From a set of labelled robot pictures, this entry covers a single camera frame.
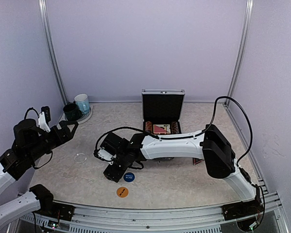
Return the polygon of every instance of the green mug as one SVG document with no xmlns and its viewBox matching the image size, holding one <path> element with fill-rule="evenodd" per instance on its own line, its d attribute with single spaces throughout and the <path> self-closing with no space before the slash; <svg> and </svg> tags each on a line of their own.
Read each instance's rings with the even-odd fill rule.
<svg viewBox="0 0 291 233">
<path fill-rule="evenodd" d="M 78 109 L 78 106 L 75 103 L 69 103 L 64 106 L 63 112 L 66 115 L 67 120 L 70 121 L 76 121 L 82 117 L 82 112 Z"/>
</svg>

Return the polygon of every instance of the marble table surface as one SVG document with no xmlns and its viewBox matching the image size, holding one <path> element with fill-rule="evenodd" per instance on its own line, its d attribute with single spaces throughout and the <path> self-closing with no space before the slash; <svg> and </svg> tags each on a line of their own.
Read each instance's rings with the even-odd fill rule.
<svg viewBox="0 0 291 233">
<path fill-rule="evenodd" d="M 118 183 L 107 180 L 103 171 L 107 163 L 93 156 L 96 140 L 104 132 L 120 126 L 142 129 L 141 103 L 96 103 L 91 105 L 93 115 L 79 125 L 75 137 L 53 150 L 52 161 L 37 170 L 30 187 L 38 183 L 47 187 L 55 200 L 91 206 L 128 209 L 168 209 L 197 207 L 238 201 L 233 189 L 223 180 L 211 178 L 202 162 L 196 166 L 192 158 L 175 158 L 171 161 L 146 161 L 143 170 L 131 170 L 136 176 L 131 183 L 121 179 Z M 211 120 L 213 104 L 184 103 L 180 119 L 183 133 L 205 128 Z M 229 140 L 237 157 L 244 147 L 224 107 L 218 105 L 214 124 Z M 136 132 L 121 130 L 117 134 L 130 140 Z M 83 164 L 76 164 L 77 153 L 87 155 Z M 48 161 L 43 156 L 39 165 Z M 248 157 L 241 163 L 251 175 L 257 177 Z M 126 187 L 125 198 L 117 196 L 117 189 Z"/>
</svg>

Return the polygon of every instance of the black robotic arm joint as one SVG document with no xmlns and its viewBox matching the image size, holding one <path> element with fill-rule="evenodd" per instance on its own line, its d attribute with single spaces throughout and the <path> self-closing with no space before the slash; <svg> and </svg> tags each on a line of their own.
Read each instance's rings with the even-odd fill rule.
<svg viewBox="0 0 291 233">
<path fill-rule="evenodd" d="M 255 215 L 257 211 L 263 212 L 263 205 L 260 197 L 260 188 L 254 185 L 256 188 L 256 198 L 247 202 L 236 202 L 232 204 L 226 204 L 222 206 L 222 212 L 226 221 Z"/>
<path fill-rule="evenodd" d="M 205 132 L 202 146 L 209 176 L 223 179 L 235 172 L 235 153 L 231 144 L 215 125 L 211 125 Z"/>
<path fill-rule="evenodd" d="M 51 127 L 49 133 L 36 126 L 34 119 L 22 120 L 14 127 L 15 140 L 11 149 L 1 157 L 4 172 L 8 172 L 16 181 L 44 154 L 70 141 L 76 132 L 78 122 L 61 121 L 61 129 Z"/>
<path fill-rule="evenodd" d="M 106 150 L 111 155 L 116 155 L 113 164 L 108 165 L 103 172 L 104 176 L 111 180 L 118 182 L 125 174 L 127 168 L 142 169 L 141 161 L 146 161 L 140 149 L 142 148 L 142 141 L 145 137 L 143 133 L 133 135 L 130 141 L 121 138 L 114 133 L 109 133 L 104 141 L 101 143 L 101 148 Z M 137 162 L 141 167 L 132 167 L 133 163 Z"/>
<path fill-rule="evenodd" d="M 34 193 L 36 200 L 39 200 L 41 211 L 50 211 L 53 204 L 53 194 L 41 184 L 37 184 L 30 188 L 30 192 Z"/>
</svg>

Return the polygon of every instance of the mug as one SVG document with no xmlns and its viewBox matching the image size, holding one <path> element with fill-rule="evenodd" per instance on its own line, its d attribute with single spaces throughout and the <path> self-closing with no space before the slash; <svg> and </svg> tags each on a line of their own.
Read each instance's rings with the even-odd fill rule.
<svg viewBox="0 0 291 233">
<path fill-rule="evenodd" d="M 82 112 L 78 109 L 75 103 L 69 103 L 63 108 L 63 112 L 67 117 L 67 120 L 76 121 L 82 117 Z"/>
<path fill-rule="evenodd" d="M 83 114 L 89 113 L 89 100 L 86 94 L 77 95 L 75 98 L 75 103 L 77 104 L 79 110 L 82 111 Z"/>
</svg>

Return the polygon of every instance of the white robotic arm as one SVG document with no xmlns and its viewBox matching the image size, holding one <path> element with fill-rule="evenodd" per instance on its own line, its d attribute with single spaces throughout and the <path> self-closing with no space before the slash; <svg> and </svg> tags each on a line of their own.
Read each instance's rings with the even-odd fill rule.
<svg viewBox="0 0 291 233">
<path fill-rule="evenodd" d="M 77 122 L 61 121 L 59 123 L 61 129 L 57 126 L 50 128 L 49 107 L 42 107 L 42 112 L 38 116 L 38 126 L 34 119 L 26 119 L 27 113 L 25 119 L 14 127 L 15 141 L 12 148 L 0 157 L 0 195 L 29 168 L 38 169 L 35 167 L 37 159 L 70 141 L 78 126 Z M 68 125 L 74 125 L 72 131 Z M 51 213 L 52 204 L 53 195 L 38 184 L 21 197 L 0 206 L 0 230 L 29 212 L 40 210 Z"/>
<path fill-rule="evenodd" d="M 101 149 L 96 151 L 96 155 L 110 164 L 104 175 L 116 182 L 132 165 L 131 161 L 140 162 L 162 157 L 205 159 L 211 177 L 225 180 L 241 201 L 254 200 L 256 188 L 236 165 L 235 153 L 226 138 L 214 125 L 211 126 L 209 133 L 200 135 L 201 132 L 160 135 L 158 138 L 135 134 L 129 142 L 111 133 L 102 142 Z"/>
</svg>

